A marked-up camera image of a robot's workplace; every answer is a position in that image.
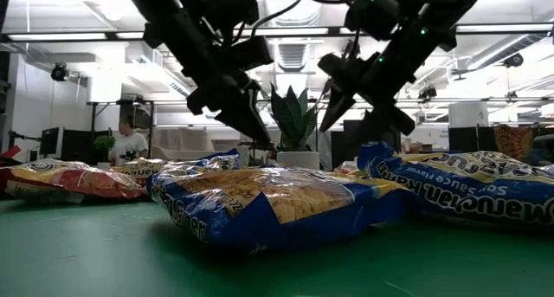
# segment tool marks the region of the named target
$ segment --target green plant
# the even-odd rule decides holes
[[[281,131],[281,143],[277,147],[284,152],[309,151],[306,142],[312,134],[318,120],[316,106],[308,109],[308,90],[297,98],[293,87],[289,87],[287,96],[280,97],[271,86],[272,116]]]
[[[115,138],[108,136],[99,136],[94,140],[94,147],[100,155],[100,161],[107,162],[110,151],[115,145]]]

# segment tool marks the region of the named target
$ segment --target snack bag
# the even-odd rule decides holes
[[[159,172],[164,165],[165,162],[162,159],[139,158],[132,162],[126,162],[123,166],[112,167],[112,170],[129,175],[135,179],[137,184],[146,187],[148,177]]]
[[[401,218],[414,198],[394,182],[292,167],[160,173],[148,191],[201,242],[245,253],[348,239]]]
[[[81,203],[93,197],[130,200],[145,191],[131,176],[54,159],[0,168],[0,190],[37,203]]]
[[[169,162],[159,171],[161,178],[196,175],[209,171],[228,171],[239,169],[239,152],[235,149],[209,155],[198,160]]]
[[[494,227],[554,228],[554,175],[501,153],[404,157],[380,143],[362,148],[358,168],[412,190],[430,215]]]
[[[116,172],[132,176],[138,184],[146,187],[148,178],[161,171],[168,175],[188,175],[193,172],[238,169],[239,163],[239,153],[233,149],[229,152],[212,154],[198,160],[176,160],[167,163],[162,159],[139,158],[112,169]]]

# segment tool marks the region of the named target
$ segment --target green table surface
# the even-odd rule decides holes
[[[554,296],[552,238],[396,223],[322,249],[233,257],[154,203],[0,202],[0,296]]]

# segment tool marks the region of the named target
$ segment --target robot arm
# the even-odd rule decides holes
[[[322,131],[334,124],[359,94],[373,105],[358,129],[359,142],[371,130],[390,126],[408,135],[414,121],[395,107],[395,95],[407,83],[416,81],[414,73],[436,47],[449,51],[456,47],[455,24],[477,0],[355,0],[349,8],[345,26],[362,30],[378,41],[390,41],[382,53],[368,60],[338,58],[329,54],[319,67],[332,77],[329,107]]]
[[[258,20],[256,0],[132,0],[148,22],[145,41],[164,43],[198,88],[187,105],[195,114],[207,107],[216,119],[261,143],[269,136],[256,110],[260,85],[245,70],[272,63],[263,36],[234,41],[233,29]],[[214,32],[222,32],[222,40]]]
[[[187,99],[189,109],[196,115],[204,107],[211,112],[221,111],[217,120],[259,143],[269,142],[255,107],[261,87],[244,71],[272,63],[273,59],[264,37],[252,36],[238,43],[233,37],[236,25],[258,20],[257,2],[132,1],[148,22],[146,42],[153,48],[165,43],[183,66],[182,73],[198,85]],[[391,126],[410,134],[415,123],[395,107],[394,97],[406,82],[416,81],[414,73],[437,46],[447,51],[456,46],[455,24],[477,0],[316,1],[348,3],[346,28],[357,31],[358,36],[364,31],[378,41],[390,41],[382,54],[375,53],[365,61],[355,57],[356,51],[348,58],[329,54],[321,59],[319,67],[332,80],[329,107],[320,130],[331,127],[354,105],[354,94],[359,94],[374,106],[359,129],[361,139],[367,138],[365,132]]]

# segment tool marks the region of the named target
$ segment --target person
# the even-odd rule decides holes
[[[134,120],[127,116],[119,121],[119,134],[113,146],[113,159],[125,156],[127,152],[136,152],[137,157],[146,158],[148,155],[148,143],[145,136],[134,131]]]

